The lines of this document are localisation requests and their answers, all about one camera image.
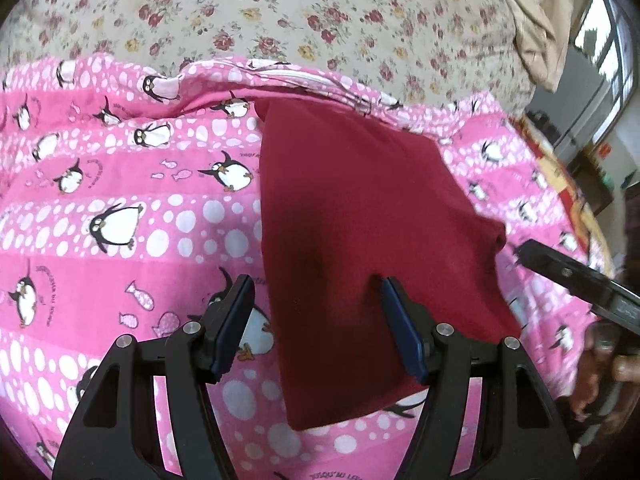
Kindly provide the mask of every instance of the metal screw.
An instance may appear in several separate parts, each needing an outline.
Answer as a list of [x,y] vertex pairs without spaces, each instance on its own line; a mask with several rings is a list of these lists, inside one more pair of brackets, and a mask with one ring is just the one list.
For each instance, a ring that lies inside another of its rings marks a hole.
[[185,325],[182,327],[182,330],[185,334],[195,334],[200,331],[200,323],[198,323],[197,321],[190,321],[188,323],[185,323]]
[[520,342],[517,338],[512,336],[505,337],[504,344],[507,348],[511,348],[511,350],[517,350],[518,348],[520,348]]
[[120,348],[126,348],[131,344],[132,341],[133,338],[129,334],[121,335],[116,339],[116,346],[119,346]]
[[453,327],[449,323],[440,323],[436,327],[436,330],[440,335],[451,335],[454,332]]

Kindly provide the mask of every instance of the cartoon penguin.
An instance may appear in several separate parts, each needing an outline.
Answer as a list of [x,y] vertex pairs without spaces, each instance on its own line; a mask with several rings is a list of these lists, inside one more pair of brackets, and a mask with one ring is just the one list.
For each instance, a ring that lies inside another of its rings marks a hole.
[[549,349],[552,350],[558,347],[562,348],[564,353],[569,352],[574,347],[574,334],[565,324],[560,325],[556,330],[556,342]]
[[18,111],[14,115],[15,122],[18,123],[18,128],[22,131],[31,126],[31,115],[29,113],[29,107],[27,106],[28,99],[29,97],[25,95],[24,104],[20,105],[20,108],[18,108]]
[[58,184],[60,193],[73,193],[78,190],[82,180],[84,179],[84,173],[80,169],[80,159],[76,160],[76,163],[65,171],[62,175],[53,179],[53,182]]
[[78,402],[82,399],[86,389],[89,387],[89,381],[94,378],[95,371],[98,369],[97,366],[92,366],[91,368],[87,368],[87,370],[82,375],[82,379],[80,379],[79,383],[76,385],[76,397],[78,398]]
[[28,275],[18,280],[15,292],[9,292],[9,297],[15,301],[18,317],[20,318],[20,328],[33,323],[38,306],[38,295],[33,280]]
[[529,202],[520,203],[520,205],[518,206],[518,215],[520,215],[520,218],[522,218],[525,222],[535,223],[538,221],[538,215],[536,215],[536,212],[533,211],[533,208],[531,207],[531,204]]
[[542,173],[540,173],[538,170],[533,170],[533,173],[531,174],[531,179],[533,182],[538,184],[538,187],[540,189],[546,189],[548,187],[545,176]]
[[43,158],[52,155],[59,140],[60,134],[58,133],[47,134],[42,137],[31,152],[31,155],[36,159],[36,162],[40,162]]
[[254,361],[256,355],[266,354],[272,348],[273,331],[271,330],[271,323],[267,315],[254,305],[240,340],[238,360]]
[[104,108],[97,114],[94,114],[94,117],[100,119],[105,126],[115,126],[122,122],[118,116],[113,115],[109,110],[109,99],[107,96],[104,96]]
[[161,75],[148,75],[142,80],[142,91],[159,103],[164,103],[165,99],[179,99],[180,76],[169,79]]
[[408,413],[408,411],[420,406],[427,398],[427,392],[428,390],[424,390],[423,392],[418,392],[405,397],[404,399],[398,400],[398,402],[393,406],[384,408],[383,411],[395,413],[402,418],[415,418],[415,415],[413,413]]
[[66,84],[73,84],[74,73],[76,72],[76,62],[73,59],[68,61],[60,61],[58,68],[56,69],[56,79],[60,88],[64,88]]
[[495,162],[498,163],[504,159],[502,153],[500,152],[500,146],[496,142],[492,140],[486,140],[482,145],[481,150],[482,159],[485,162]]
[[233,92],[229,92],[231,94],[231,99],[226,101],[222,101],[219,105],[210,106],[210,110],[223,110],[227,117],[231,118],[240,118],[244,117],[249,111],[249,103],[244,99],[237,98]]
[[575,235],[573,233],[562,231],[560,233],[560,245],[562,245],[562,247],[567,251],[571,251],[573,253],[578,248],[578,240],[575,239]]
[[138,128],[133,132],[133,142],[144,148],[158,148],[169,144],[171,134],[172,131],[169,124],[162,124],[155,128]]
[[254,176],[249,168],[233,160],[227,152],[222,153],[225,156],[223,162],[216,162],[210,170],[198,170],[198,172],[215,177],[225,187],[226,192],[240,191],[251,184]]
[[121,207],[122,205],[112,205],[104,213],[93,217],[89,224],[89,234],[103,253],[107,252],[105,245],[133,249],[135,244],[136,228],[144,208],[142,205]]

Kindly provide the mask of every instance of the beige cloth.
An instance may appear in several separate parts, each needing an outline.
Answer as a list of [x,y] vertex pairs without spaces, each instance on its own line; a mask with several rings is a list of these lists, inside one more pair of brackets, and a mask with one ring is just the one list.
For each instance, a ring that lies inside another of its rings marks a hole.
[[516,46],[533,81],[555,92],[564,70],[574,0],[507,0]]

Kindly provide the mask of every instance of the pink blanket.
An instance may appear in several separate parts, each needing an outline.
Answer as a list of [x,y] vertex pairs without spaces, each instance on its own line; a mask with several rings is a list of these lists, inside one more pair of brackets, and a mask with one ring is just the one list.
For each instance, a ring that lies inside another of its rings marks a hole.
[[[460,186],[480,213],[505,222],[512,246],[533,237],[587,260],[489,94],[444,109],[403,107],[349,77],[265,60],[198,62],[164,78],[102,55],[21,66],[3,87],[0,416],[48,474],[114,339],[170,334],[241,273],[257,282],[257,308],[231,372],[210,388],[239,478],[387,480],[398,469],[424,394],[330,427],[287,425],[260,254],[255,98],[322,100],[437,138]],[[527,351],[552,394],[567,391],[588,306],[517,267],[511,248],[497,267]],[[162,452],[177,472],[156,384]],[[456,471],[469,464],[478,405],[473,381]]]

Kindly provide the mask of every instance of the red towel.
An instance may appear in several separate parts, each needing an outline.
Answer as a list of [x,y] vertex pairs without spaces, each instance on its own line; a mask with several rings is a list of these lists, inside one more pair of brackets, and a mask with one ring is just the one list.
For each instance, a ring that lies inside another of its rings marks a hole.
[[476,215],[432,140],[315,102],[257,110],[262,254],[294,430],[422,389],[386,325],[380,277],[470,338],[520,333],[495,273],[504,226]]

